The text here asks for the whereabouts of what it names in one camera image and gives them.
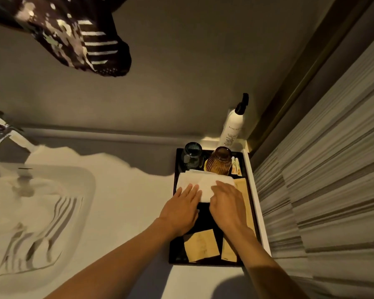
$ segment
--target bathroom counter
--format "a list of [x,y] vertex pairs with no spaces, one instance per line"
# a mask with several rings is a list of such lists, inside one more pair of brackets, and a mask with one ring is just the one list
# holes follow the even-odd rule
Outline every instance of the bathroom counter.
[[[80,270],[147,228],[173,194],[177,142],[126,143],[89,139],[40,137],[45,144],[26,164],[67,165],[88,169],[96,179],[96,193],[78,247],[59,276],[27,293],[0,295],[0,299],[41,299]],[[202,143],[204,149],[212,149]],[[20,155],[11,153],[18,162]],[[250,184],[257,200],[253,176]],[[263,218],[258,218],[265,249]],[[252,298],[252,287],[239,267],[172,266],[167,250],[145,270],[129,298]]]

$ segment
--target white napkin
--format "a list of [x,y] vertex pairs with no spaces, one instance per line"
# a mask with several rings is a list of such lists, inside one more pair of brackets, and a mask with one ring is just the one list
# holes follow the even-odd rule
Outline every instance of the white napkin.
[[210,198],[214,194],[210,187],[216,186],[216,181],[221,181],[234,186],[234,179],[231,176],[190,170],[185,173],[180,173],[177,181],[177,188],[181,187],[184,190],[188,184],[199,185],[199,189],[202,190],[201,202],[210,202]]

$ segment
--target left hand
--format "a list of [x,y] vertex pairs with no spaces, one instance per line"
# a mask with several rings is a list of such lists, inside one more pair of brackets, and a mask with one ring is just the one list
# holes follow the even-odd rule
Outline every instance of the left hand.
[[172,229],[172,236],[183,236],[198,219],[197,205],[201,200],[202,191],[199,186],[189,184],[182,191],[177,189],[174,196],[166,202],[159,219],[164,220]]

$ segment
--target sink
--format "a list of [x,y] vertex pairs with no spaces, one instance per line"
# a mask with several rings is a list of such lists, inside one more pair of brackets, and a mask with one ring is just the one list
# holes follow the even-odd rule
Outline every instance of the sink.
[[94,194],[84,168],[0,163],[0,293],[37,289],[64,270]]

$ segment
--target chrome faucet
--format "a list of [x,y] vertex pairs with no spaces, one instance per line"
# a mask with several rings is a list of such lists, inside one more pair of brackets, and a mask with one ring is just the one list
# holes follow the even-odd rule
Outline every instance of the chrome faucet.
[[21,128],[17,128],[5,120],[4,113],[0,111],[0,143],[6,138],[10,138],[19,146],[26,148],[29,152],[34,152],[38,148],[38,143],[28,138]]

